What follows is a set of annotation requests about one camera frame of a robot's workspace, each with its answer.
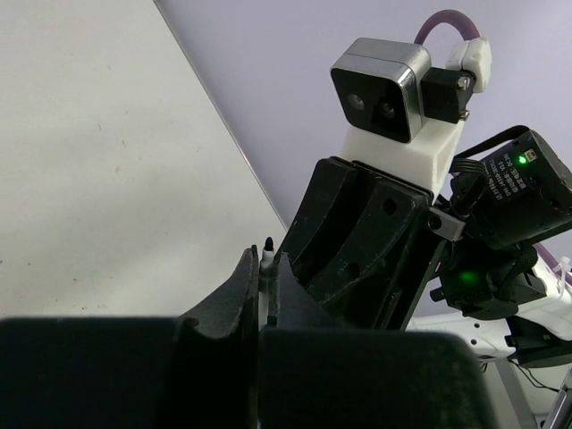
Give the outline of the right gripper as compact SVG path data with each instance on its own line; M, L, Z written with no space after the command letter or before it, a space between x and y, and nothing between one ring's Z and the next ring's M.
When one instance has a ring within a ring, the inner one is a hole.
M403 330L464 226L430 191L332 156L317 162L280 250L335 321Z

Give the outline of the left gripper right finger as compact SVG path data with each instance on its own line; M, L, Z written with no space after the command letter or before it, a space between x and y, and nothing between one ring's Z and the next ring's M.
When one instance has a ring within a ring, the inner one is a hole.
M493 428L479 365L459 337L332 324L278 263L277 322L258 337L263 428Z

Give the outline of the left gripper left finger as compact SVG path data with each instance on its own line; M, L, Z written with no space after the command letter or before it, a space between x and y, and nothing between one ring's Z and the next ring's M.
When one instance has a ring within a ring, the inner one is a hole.
M258 254L167 317L1 323L4 428L254 428Z

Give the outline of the white pen black tip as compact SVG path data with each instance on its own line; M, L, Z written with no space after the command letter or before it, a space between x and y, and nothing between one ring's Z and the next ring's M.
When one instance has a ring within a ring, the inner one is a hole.
M271 237L265 239L258 273L258 326L262 329L267 322L270 283L272 279L274 244Z

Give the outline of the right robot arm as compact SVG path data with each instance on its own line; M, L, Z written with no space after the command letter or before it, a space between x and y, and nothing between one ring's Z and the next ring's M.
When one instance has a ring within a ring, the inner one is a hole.
M493 428L481 365L571 360L571 173L526 126L464 152L462 123L349 129L279 248L264 428Z

